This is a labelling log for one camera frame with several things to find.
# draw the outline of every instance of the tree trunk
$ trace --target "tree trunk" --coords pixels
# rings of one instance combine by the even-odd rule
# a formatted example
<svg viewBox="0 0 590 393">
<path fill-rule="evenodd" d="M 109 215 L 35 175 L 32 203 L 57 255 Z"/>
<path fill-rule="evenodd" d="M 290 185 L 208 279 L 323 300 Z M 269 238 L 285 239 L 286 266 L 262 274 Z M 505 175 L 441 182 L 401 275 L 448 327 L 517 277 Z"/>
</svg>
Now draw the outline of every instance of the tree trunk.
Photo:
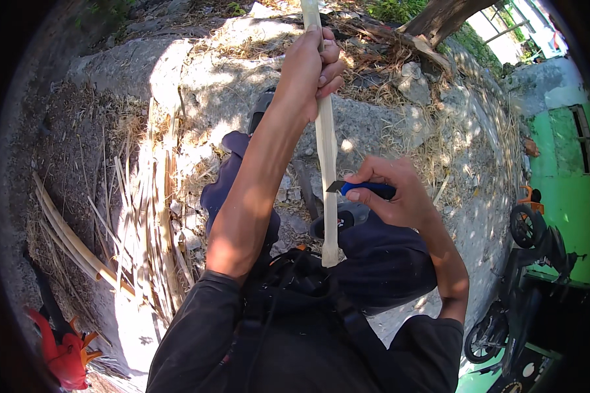
<svg viewBox="0 0 590 393">
<path fill-rule="evenodd" d="M 496 0 L 430 0 L 424 11 L 403 26 L 413 36 L 424 34 L 435 48 L 457 31 L 470 16 L 495 4 Z"/>
</svg>

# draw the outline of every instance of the black shirt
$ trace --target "black shirt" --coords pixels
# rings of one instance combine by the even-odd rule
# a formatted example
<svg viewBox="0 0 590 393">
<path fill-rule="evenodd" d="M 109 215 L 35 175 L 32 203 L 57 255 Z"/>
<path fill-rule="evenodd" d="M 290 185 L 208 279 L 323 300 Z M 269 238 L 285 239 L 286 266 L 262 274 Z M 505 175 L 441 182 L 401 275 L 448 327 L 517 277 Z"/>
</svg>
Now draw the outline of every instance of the black shirt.
<svg viewBox="0 0 590 393">
<path fill-rule="evenodd" d="M 240 318 L 239 285 L 206 271 L 189 292 L 153 358 L 148 393 L 223 392 L 228 350 Z M 389 351 L 420 392 L 454 392 L 463 326 L 454 319 L 409 318 Z M 274 320 L 250 392 L 379 392 L 350 343 L 314 313 Z"/>
</svg>

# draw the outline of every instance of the blue knife handle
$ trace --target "blue knife handle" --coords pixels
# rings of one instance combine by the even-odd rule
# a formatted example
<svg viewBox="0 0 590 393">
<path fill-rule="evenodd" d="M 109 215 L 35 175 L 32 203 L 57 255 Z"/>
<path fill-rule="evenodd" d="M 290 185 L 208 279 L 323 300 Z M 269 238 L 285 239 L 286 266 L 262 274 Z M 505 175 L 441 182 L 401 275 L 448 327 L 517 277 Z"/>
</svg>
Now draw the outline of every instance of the blue knife handle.
<svg viewBox="0 0 590 393">
<path fill-rule="evenodd" d="M 351 190 L 353 188 L 370 189 L 374 194 L 376 194 L 379 197 L 386 199 L 386 200 L 390 200 L 391 198 L 393 198 L 394 195 L 396 195 L 396 188 L 395 187 L 392 187 L 388 184 L 383 184 L 383 183 L 369 183 L 369 182 L 358 183 L 358 184 L 352 184 L 352 183 L 346 182 L 344 184 L 344 186 L 341 187 L 341 195 L 345 195 L 349 190 Z"/>
</svg>

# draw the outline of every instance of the utility knife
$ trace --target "utility knife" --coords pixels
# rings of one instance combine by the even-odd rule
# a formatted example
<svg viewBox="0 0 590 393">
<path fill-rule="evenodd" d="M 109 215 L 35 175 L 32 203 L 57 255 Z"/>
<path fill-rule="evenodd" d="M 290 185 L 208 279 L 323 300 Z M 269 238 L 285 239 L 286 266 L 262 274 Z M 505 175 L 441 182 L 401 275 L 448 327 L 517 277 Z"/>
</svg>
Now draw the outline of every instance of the utility knife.
<svg viewBox="0 0 590 393">
<path fill-rule="evenodd" d="M 341 195 L 345 195 L 353 188 L 370 189 L 374 194 L 386 200 L 390 200 L 394 195 L 396 195 L 396 188 L 388 184 L 369 182 L 352 184 L 343 180 L 337 180 L 333 182 L 326 190 L 326 193 L 336 193 L 338 191 L 341 193 Z"/>
</svg>

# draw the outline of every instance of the fingernail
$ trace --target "fingernail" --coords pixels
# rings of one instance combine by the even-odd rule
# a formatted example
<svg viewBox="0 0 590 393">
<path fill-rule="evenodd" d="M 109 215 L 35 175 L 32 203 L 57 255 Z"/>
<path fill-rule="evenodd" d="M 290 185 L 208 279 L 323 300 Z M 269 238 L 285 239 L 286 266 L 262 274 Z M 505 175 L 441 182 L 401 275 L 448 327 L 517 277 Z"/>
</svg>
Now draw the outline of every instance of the fingernail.
<svg viewBox="0 0 590 393">
<path fill-rule="evenodd" d="M 347 195 L 346 195 L 347 199 L 349 199 L 349 200 L 352 200 L 352 201 L 354 201 L 354 200 L 359 200 L 359 197 L 360 197 L 360 196 L 361 196 L 361 195 L 359 194 L 359 192 L 358 192 L 358 191 L 350 191 L 350 192 L 349 192 L 349 193 L 347 193 Z"/>
</svg>

